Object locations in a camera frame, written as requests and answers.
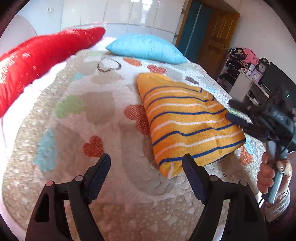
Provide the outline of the right hand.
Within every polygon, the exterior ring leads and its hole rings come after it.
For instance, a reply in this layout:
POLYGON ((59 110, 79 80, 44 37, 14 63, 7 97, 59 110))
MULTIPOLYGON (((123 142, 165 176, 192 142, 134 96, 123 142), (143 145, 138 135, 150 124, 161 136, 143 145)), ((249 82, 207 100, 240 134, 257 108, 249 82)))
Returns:
MULTIPOLYGON (((268 189, 274 185, 273 178, 275 171, 268 164, 269 158, 267 152, 262 155, 262 163, 257 175, 257 187, 262 194, 266 194, 268 189)), ((292 178, 292 166, 289 159, 280 160, 276 163, 278 171, 283 174, 280 188, 276 197, 285 196, 292 178)))

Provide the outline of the pink sleeved right forearm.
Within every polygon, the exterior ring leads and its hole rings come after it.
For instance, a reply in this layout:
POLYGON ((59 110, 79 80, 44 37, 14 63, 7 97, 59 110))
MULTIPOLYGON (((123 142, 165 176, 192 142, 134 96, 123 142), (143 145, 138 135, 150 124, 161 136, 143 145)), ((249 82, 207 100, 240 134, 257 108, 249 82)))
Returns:
POLYGON ((290 209, 290 189, 288 188, 283 199, 272 207, 265 206, 265 221, 273 223, 283 219, 290 209))

